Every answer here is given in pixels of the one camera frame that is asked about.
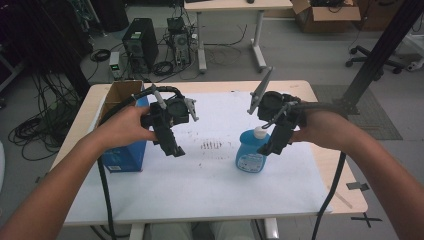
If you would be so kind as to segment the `person's left hand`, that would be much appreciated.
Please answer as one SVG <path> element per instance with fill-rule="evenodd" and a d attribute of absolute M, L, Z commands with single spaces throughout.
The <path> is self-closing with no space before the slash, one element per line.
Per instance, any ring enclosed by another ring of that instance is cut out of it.
<path fill-rule="evenodd" d="M 149 112 L 148 107 L 125 107 L 92 132 L 94 139 L 104 150 L 139 140 L 155 141 L 155 133 L 141 126 L 141 119 Z"/>

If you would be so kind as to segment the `open brown cardboard box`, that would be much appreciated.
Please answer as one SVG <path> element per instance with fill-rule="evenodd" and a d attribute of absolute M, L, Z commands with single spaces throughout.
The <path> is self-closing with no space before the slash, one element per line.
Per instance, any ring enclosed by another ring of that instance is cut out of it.
<path fill-rule="evenodd" d="M 295 21 L 303 33 L 342 33 L 361 19 L 354 0 L 341 0 L 337 6 L 314 6 L 314 0 L 291 0 Z"/>

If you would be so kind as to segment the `black metal stand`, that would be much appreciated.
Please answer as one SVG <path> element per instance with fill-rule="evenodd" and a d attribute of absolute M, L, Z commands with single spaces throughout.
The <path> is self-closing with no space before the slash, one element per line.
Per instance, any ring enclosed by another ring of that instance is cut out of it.
<path fill-rule="evenodd" d="M 388 59 L 423 12 L 424 0 L 404 0 L 371 53 L 379 59 Z M 379 64 L 370 60 L 362 65 L 342 98 L 335 102 L 344 114 L 355 112 L 357 103 L 374 81 L 379 69 Z"/>

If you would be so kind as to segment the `black computer tower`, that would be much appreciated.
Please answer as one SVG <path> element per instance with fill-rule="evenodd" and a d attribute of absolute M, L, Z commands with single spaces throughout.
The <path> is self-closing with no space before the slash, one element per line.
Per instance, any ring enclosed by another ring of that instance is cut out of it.
<path fill-rule="evenodd" d="M 159 53 L 151 18 L 135 18 L 122 42 L 134 73 L 150 73 Z"/>

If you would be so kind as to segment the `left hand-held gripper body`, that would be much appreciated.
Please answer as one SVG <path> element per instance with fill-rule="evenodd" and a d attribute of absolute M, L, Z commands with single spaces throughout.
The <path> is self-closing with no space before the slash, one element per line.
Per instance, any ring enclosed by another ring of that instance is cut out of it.
<path fill-rule="evenodd" d="M 170 129 L 175 125 L 188 123 L 189 118 L 199 120 L 196 101 L 185 97 L 176 87 L 152 85 L 141 92 L 141 97 L 148 95 L 153 95 L 156 101 L 150 104 L 150 114 L 141 118 L 141 126 L 144 128 L 152 126 L 154 129 Z"/>

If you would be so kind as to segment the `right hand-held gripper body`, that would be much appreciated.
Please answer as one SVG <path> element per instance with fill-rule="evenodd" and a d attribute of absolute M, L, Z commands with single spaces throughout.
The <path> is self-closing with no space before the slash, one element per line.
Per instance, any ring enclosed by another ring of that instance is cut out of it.
<path fill-rule="evenodd" d="M 290 129 L 294 129 L 299 124 L 302 115 L 301 111 L 297 109 L 301 100 L 290 94 L 267 91 L 274 68 L 268 67 L 267 70 L 268 72 L 259 85 L 250 93 L 248 113 L 252 115 L 257 112 L 258 119 L 265 122 L 262 126 L 263 129 L 268 129 L 272 125 L 288 126 Z"/>

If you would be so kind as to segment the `white-legged wooden desk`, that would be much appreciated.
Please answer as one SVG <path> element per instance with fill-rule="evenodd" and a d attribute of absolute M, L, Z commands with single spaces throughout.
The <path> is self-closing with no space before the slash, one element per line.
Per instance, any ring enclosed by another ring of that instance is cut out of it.
<path fill-rule="evenodd" d="M 290 0 L 184 0 L 184 8 L 187 12 L 196 13 L 197 36 L 198 36 L 198 69 L 201 74 L 207 71 L 207 61 L 202 40 L 201 23 L 207 12 L 214 14 L 224 12 L 224 17 L 228 17 L 228 12 L 239 15 L 247 11 L 256 13 L 256 28 L 254 38 L 251 40 L 251 47 L 258 63 L 258 71 L 264 70 L 267 65 L 259 46 L 262 24 L 266 10 L 291 9 L 293 6 Z"/>

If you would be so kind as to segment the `white table leg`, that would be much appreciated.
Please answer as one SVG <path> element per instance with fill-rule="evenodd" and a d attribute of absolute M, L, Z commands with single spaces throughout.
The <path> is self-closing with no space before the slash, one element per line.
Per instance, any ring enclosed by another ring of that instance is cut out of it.
<path fill-rule="evenodd" d="M 264 220 L 265 239 L 279 240 L 278 224 L 275 218 L 266 218 Z"/>
<path fill-rule="evenodd" d="M 143 240 L 145 232 L 144 223 L 136 223 L 131 226 L 129 240 Z"/>

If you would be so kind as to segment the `white table mat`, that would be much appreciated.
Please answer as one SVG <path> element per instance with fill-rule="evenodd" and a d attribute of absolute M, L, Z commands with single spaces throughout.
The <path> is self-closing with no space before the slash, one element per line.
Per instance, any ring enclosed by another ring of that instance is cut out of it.
<path fill-rule="evenodd" d="M 239 136 L 260 125 L 248 114 L 247 92 L 194 93 L 198 121 L 174 127 L 185 154 L 166 156 L 147 144 L 142 170 L 109 173 L 92 168 L 74 200 L 67 225 L 224 220 L 316 214 L 327 186 L 307 143 L 271 154 L 259 173 L 235 165 Z M 110 194 L 103 194 L 103 185 Z"/>

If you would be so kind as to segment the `black office chair base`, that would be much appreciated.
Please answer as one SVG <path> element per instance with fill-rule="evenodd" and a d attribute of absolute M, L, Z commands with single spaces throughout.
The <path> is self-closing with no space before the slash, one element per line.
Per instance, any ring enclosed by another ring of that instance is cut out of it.
<path fill-rule="evenodd" d="M 384 66 L 392 67 L 393 74 L 400 74 L 405 68 L 404 64 L 391 60 L 390 58 L 382 60 L 382 59 L 379 59 L 378 57 L 375 57 L 370 50 L 360 45 L 356 45 L 355 47 L 351 48 L 349 50 L 349 54 L 351 55 L 351 57 L 345 62 L 346 67 L 352 67 L 354 63 L 359 63 L 359 62 L 365 63 L 368 60 L 374 61 L 374 62 L 377 62 L 380 66 L 380 69 L 377 72 L 378 76 L 383 75 Z"/>

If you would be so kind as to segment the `grey power supply unit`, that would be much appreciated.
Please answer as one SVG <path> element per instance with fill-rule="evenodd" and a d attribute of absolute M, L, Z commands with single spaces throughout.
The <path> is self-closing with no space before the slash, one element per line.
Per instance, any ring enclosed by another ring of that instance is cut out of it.
<path fill-rule="evenodd" d="M 121 76 L 121 65 L 120 65 L 120 53 L 112 52 L 109 58 L 109 69 L 112 76 L 115 79 L 119 79 Z"/>

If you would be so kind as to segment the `blue bottle with white cap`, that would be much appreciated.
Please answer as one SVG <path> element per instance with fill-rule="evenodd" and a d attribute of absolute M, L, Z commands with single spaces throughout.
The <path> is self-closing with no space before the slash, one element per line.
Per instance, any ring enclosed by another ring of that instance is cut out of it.
<path fill-rule="evenodd" d="M 266 129 L 258 126 L 240 135 L 240 147 L 236 154 L 235 165 L 239 170 L 248 173 L 259 173 L 265 166 L 266 156 L 258 149 L 268 142 L 270 135 Z"/>

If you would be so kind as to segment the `blue cardboard box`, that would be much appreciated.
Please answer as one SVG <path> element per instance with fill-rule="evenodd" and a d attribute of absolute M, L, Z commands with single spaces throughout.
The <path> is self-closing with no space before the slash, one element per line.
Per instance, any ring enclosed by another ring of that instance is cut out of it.
<path fill-rule="evenodd" d="M 114 82 L 102 99 L 97 124 L 100 124 L 101 118 L 104 117 L 109 110 L 132 94 L 140 93 L 143 89 L 144 83 L 142 81 L 130 80 Z M 102 154 L 103 165 L 110 173 L 139 172 L 142 170 L 146 144 L 147 141 L 143 140 L 127 146 L 109 149 Z"/>

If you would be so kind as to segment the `small open computer case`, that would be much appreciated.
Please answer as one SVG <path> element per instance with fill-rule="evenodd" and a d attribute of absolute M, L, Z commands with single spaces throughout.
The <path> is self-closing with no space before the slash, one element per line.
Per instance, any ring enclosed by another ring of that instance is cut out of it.
<path fill-rule="evenodd" d="M 189 33 L 183 18 L 168 18 L 167 25 L 175 63 L 179 66 L 189 65 L 191 63 Z"/>

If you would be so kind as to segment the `black tape strip on table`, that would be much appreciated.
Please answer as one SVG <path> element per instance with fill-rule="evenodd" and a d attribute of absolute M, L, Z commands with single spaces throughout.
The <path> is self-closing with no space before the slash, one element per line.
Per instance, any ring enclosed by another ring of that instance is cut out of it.
<path fill-rule="evenodd" d="M 358 189 L 360 191 L 366 191 L 370 189 L 367 183 L 360 183 L 360 182 L 346 183 L 346 186 L 348 187 L 349 190 Z"/>

